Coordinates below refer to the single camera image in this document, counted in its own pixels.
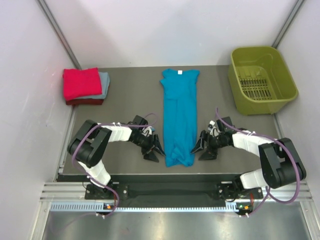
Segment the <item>turquoise t-shirt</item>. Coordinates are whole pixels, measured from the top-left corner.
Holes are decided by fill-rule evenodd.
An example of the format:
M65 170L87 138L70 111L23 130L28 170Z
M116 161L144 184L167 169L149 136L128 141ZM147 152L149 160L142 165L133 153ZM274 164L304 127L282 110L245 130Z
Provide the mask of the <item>turquoise t-shirt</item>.
M162 72L165 165L191 167L197 140L197 69Z

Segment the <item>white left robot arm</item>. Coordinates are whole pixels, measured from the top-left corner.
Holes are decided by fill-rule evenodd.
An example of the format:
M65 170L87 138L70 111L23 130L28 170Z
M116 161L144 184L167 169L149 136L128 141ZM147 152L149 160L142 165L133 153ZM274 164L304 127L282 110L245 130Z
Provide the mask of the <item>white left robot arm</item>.
M109 198L114 191L110 183L112 178L107 172L102 157L107 145L114 142L130 142L140 147L145 160L159 162L155 153L162 156L165 152L159 136L148 121L136 115L127 124L102 124L86 120L68 144L67 152L73 162L78 162L90 182L96 186L96 192L102 198Z

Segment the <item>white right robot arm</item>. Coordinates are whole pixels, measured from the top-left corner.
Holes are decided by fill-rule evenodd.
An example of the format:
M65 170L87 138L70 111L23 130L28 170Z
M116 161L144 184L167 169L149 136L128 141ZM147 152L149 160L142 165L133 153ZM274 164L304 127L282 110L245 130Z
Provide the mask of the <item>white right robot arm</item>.
M233 180L233 192L239 198L245 198L255 188L277 189L297 180L302 181L307 176L289 138L272 139L245 128L237 129L230 117L211 121L208 129L200 133L191 153L203 152L200 160L215 160L218 150L224 147L244 150L260 160L260 169L245 172Z

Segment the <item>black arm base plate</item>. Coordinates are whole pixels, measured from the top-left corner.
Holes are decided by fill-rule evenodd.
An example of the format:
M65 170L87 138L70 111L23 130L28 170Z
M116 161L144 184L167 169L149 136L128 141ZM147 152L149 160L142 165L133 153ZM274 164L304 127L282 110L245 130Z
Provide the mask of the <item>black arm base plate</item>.
M238 190L230 181L113 181L107 185L114 190L121 200L141 196L206 196L213 200L263 198L260 187Z

